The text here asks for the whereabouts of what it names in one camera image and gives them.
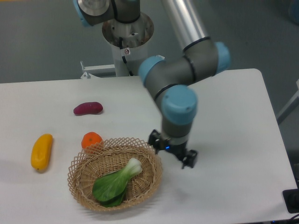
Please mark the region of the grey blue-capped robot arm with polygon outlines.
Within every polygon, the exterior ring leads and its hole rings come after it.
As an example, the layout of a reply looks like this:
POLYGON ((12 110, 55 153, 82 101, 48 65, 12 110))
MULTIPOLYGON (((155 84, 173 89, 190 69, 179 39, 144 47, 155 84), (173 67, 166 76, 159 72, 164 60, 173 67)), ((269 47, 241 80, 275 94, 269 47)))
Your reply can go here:
POLYGON ((154 24, 141 12, 140 1, 76 0, 73 4, 83 25, 102 25, 116 76, 139 76, 161 112, 161 131, 151 132, 149 145, 156 152, 175 155, 183 167, 193 168, 198 153, 186 145, 198 100, 189 85, 225 71, 230 66, 228 48, 211 40, 191 0, 162 1, 183 52, 173 62, 148 56, 154 24))

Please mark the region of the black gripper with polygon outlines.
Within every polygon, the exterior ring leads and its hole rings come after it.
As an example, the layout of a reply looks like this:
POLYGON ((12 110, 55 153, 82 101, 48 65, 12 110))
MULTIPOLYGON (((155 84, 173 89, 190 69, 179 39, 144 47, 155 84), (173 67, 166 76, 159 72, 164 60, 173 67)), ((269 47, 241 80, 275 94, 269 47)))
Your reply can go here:
POLYGON ((148 138, 148 144, 154 148, 155 154, 158 154, 161 149, 165 150, 166 152, 175 155, 176 158, 182 162, 182 169, 185 167, 194 168, 197 162, 198 151, 187 151, 187 140, 180 138, 167 138, 162 139, 162 143, 160 143, 160 137, 161 134, 154 129, 148 138))

